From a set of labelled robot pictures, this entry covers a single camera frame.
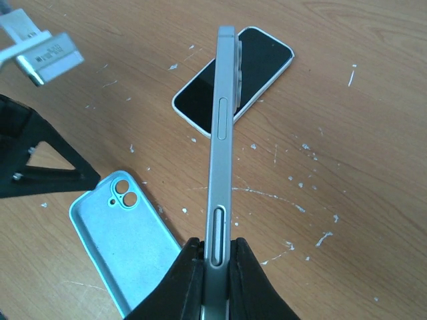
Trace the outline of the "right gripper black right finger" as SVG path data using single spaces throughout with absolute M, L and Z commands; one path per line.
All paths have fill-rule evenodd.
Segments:
M 230 319 L 298 319 L 278 295 L 248 242 L 231 241 Z

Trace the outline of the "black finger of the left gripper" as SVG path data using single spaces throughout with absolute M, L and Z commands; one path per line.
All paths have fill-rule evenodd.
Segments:
M 90 191 L 99 173 L 36 110 L 1 96 L 1 198 Z

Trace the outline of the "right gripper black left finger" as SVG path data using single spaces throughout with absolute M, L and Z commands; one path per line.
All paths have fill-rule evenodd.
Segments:
M 199 319 L 203 248 L 203 241 L 189 239 L 159 285 L 126 318 Z

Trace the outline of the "light blue phone case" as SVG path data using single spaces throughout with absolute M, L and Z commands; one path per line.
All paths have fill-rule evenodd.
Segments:
M 159 285 L 181 251 L 126 171 L 78 197 L 69 218 L 122 317 Z

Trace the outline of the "light blue phone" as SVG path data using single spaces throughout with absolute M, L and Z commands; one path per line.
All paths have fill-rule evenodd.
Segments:
M 235 34 L 233 26 L 221 26 L 217 45 L 218 39 L 228 40 Z M 219 66 L 220 55 L 216 46 L 216 67 Z M 221 98 L 213 108 L 211 124 L 202 319 L 228 319 L 230 316 L 233 128 L 234 110 L 228 107 L 227 99 Z

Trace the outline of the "beige phone case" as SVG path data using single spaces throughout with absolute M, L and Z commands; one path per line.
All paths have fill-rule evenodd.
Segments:
M 221 98 L 228 100 L 228 107 L 236 112 L 240 106 L 242 92 L 242 42 L 238 33 L 231 39 L 218 39 L 217 53 L 220 55 L 220 66 L 216 67 L 213 84 L 213 108 Z

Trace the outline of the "black screen phone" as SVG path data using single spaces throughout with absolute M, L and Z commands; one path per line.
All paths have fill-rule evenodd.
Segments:
M 242 92 L 236 122 L 290 66 L 295 54 L 283 41 L 251 26 L 238 33 L 242 42 Z M 210 137 L 215 61 L 212 59 L 173 97 L 171 106 L 202 135 Z

